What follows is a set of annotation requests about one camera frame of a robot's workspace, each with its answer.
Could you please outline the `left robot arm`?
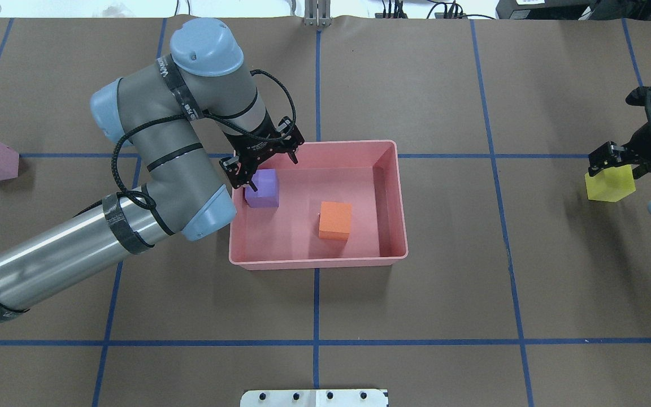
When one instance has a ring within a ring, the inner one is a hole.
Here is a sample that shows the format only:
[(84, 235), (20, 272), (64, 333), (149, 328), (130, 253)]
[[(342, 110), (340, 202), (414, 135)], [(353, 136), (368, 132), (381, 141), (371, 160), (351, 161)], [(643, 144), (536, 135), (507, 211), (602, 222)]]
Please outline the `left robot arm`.
[(279, 154), (298, 163), (305, 142), (291, 115), (274, 123), (232, 30), (186, 21), (170, 52), (90, 99), (114, 143), (117, 187), (60, 225), (0, 252), (0, 324), (166, 237), (196, 241), (237, 214), (228, 191)]

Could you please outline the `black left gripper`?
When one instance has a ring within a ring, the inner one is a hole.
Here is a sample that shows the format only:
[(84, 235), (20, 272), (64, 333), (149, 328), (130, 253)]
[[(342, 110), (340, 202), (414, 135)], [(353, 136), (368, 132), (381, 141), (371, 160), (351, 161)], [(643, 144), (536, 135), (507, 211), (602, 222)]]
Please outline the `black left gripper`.
[(274, 126), (267, 116), (253, 131), (245, 131), (222, 121), (225, 137), (232, 145), (233, 156), (219, 161), (233, 189), (245, 187), (251, 193), (258, 193), (256, 171), (266, 160), (277, 154), (286, 154), (293, 164), (298, 164), (297, 150), (305, 139), (294, 120), (285, 116)]

